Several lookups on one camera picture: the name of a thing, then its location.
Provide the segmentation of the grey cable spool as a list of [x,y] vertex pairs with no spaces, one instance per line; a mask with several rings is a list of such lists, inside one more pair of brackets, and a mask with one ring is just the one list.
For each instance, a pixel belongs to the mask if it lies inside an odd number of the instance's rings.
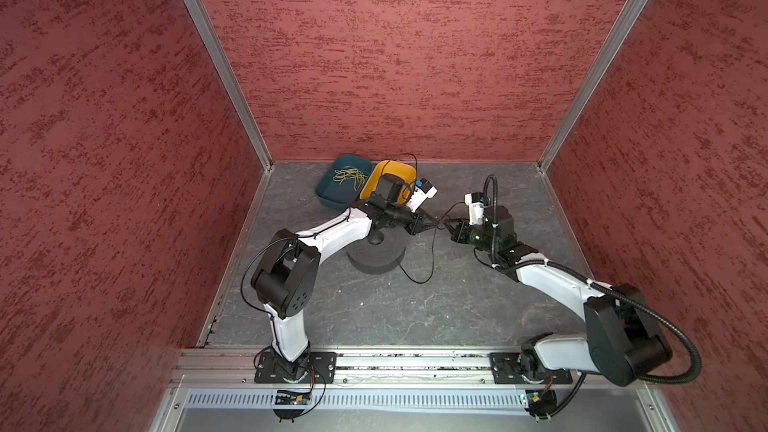
[[403,260],[409,234],[402,228],[382,228],[346,247],[348,260],[358,271],[381,275],[393,271]]

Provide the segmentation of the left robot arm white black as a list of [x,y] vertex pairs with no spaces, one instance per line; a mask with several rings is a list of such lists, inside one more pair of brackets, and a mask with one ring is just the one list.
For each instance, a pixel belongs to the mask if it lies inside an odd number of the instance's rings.
[[383,173],[368,198],[357,199],[339,216],[314,228],[298,233],[279,230],[257,254],[250,286],[259,303],[249,306],[269,319],[269,358],[285,381],[299,382],[311,372],[303,311],[320,265],[354,242],[380,238],[385,228],[401,228],[409,235],[437,229],[440,220],[421,210],[436,193],[426,179],[406,183]]

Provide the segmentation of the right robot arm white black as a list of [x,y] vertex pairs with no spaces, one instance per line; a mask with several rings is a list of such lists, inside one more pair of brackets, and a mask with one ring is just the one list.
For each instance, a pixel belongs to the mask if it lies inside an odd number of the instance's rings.
[[[504,208],[500,213],[497,227],[487,217],[447,220],[451,240],[489,254],[493,270],[542,292],[585,324],[583,333],[544,333],[525,342],[519,357],[524,377],[540,382],[552,371],[575,370],[626,386],[671,360],[672,349],[656,319],[520,242],[511,215]],[[490,254],[492,246],[497,247],[495,255]]]

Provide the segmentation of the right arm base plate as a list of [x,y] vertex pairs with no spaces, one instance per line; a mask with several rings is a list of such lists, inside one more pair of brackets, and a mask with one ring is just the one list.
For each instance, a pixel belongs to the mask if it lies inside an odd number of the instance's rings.
[[539,365],[530,353],[496,352],[489,355],[490,371],[497,385],[572,384],[572,374],[565,369],[551,370]]

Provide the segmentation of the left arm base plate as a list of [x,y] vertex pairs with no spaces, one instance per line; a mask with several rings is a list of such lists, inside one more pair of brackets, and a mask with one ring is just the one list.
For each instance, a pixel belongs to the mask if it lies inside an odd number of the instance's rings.
[[272,348],[254,358],[256,384],[310,384],[312,379],[330,384],[334,381],[337,354],[304,352],[296,361],[284,359]]

